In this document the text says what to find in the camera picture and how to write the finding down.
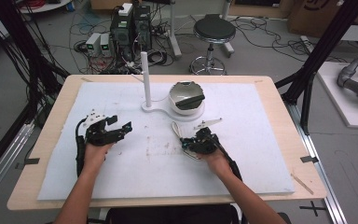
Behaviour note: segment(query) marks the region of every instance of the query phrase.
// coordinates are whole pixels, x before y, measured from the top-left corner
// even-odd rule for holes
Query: power supply
[[[138,45],[141,50],[152,49],[150,6],[138,6],[133,11]]]
[[[117,57],[124,58],[126,61],[133,61],[132,45],[134,41],[135,29],[132,19],[133,8],[127,16],[115,14],[110,26],[110,33],[114,41]]]
[[[86,47],[90,57],[98,57],[101,53],[101,34],[92,34],[86,41]]]
[[[101,51],[104,57],[112,57],[112,41],[110,41],[110,34],[101,34]]]

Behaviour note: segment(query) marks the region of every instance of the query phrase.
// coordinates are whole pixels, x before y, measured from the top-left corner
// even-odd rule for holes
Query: equipment box
[[[296,1],[287,21],[290,33],[321,37],[340,6],[338,0]]]

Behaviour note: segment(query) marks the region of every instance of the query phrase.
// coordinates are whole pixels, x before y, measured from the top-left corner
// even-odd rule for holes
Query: human arm
[[[95,180],[100,172],[105,154],[112,145],[103,147],[86,145],[83,170],[54,221],[55,224],[86,222]]]
[[[197,155],[208,162],[208,166],[228,189],[234,201],[245,214],[249,223],[285,223],[283,219],[257,194],[249,189],[231,171],[227,159],[220,150],[208,155]]]

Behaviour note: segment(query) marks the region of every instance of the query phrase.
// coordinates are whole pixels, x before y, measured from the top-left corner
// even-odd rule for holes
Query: forearm
[[[234,174],[228,173],[218,176],[251,224],[285,223],[268,204]]]
[[[82,172],[54,223],[86,223],[96,175]]]

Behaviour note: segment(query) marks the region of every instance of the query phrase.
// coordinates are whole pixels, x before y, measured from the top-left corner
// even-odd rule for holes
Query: white paper sheet
[[[172,84],[151,84],[152,100],[164,98]],[[223,121],[210,127],[240,167],[243,181],[256,193],[290,193],[294,185],[253,84],[199,83],[205,94],[200,119],[178,122],[184,137],[203,120]],[[142,83],[84,83],[62,129],[38,200],[65,199],[76,182],[75,128],[91,109],[118,122],[128,121],[133,131],[107,154],[92,198],[149,198],[227,195],[205,161],[186,156],[163,112],[145,113]],[[80,128],[80,134],[86,130]]]

